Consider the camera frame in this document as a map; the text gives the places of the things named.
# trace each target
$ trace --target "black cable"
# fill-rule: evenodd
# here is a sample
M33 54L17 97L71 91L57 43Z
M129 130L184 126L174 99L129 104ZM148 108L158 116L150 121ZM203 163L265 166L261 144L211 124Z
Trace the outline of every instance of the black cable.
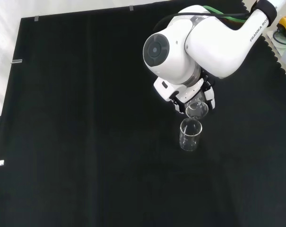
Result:
M160 24L165 22L166 20L169 20L173 17L176 16L212 16L212 17L217 17L217 18L222 18L222 17L243 17L243 19L247 19L251 15L251 13L233 13L233 14L218 14L218 13L174 13L171 15L168 15L161 19L153 28L153 31L156 31L157 28L159 27Z
M276 35L277 33L279 33L278 30L273 33L273 39L274 39L276 42L278 42L279 44L286 45L286 43L283 43L283 42L277 40L277 38L275 37L275 35Z

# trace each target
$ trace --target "green cable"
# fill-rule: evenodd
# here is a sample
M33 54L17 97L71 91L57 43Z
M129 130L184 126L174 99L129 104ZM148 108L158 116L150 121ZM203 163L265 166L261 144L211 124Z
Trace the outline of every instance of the green cable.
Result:
M218 13L218 14L223 14L221 11L218 11L215 8L212 8L211 6L203 6L205 9L212 11L213 13ZM241 20L241 19L236 19L234 17L225 17L228 20L234 21L234 22L239 22L239 23L245 23L247 20Z

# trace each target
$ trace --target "black cloth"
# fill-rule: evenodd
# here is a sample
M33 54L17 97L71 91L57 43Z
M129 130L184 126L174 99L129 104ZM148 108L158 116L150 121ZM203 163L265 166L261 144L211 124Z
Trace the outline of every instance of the black cloth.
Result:
M245 12L239 0L174 0L21 20L0 227L286 227L286 76L266 43L216 79L194 153L178 145L184 116L153 89L144 42L195 4Z

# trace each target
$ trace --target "white background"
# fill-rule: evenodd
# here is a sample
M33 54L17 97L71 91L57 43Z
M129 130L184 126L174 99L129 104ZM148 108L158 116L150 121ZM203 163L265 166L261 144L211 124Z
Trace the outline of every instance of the white background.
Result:
M155 1L159 0L0 0L0 115L22 17L141 5ZM249 10L255 0L243 2ZM285 15L286 5L270 29L276 29L277 22Z

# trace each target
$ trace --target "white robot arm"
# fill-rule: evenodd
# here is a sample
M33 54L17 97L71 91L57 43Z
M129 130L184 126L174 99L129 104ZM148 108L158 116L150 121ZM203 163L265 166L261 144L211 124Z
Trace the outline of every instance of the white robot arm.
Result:
M168 27L151 35L143 49L147 67L158 76L154 83L165 101L184 112L196 95L215 107L214 92L203 69L225 78L243 63L249 50L269 25L268 11L277 13L286 0L259 0L269 10L255 9L239 30L232 30L213 16L176 16ZM202 6L190 6L180 13L209 13Z

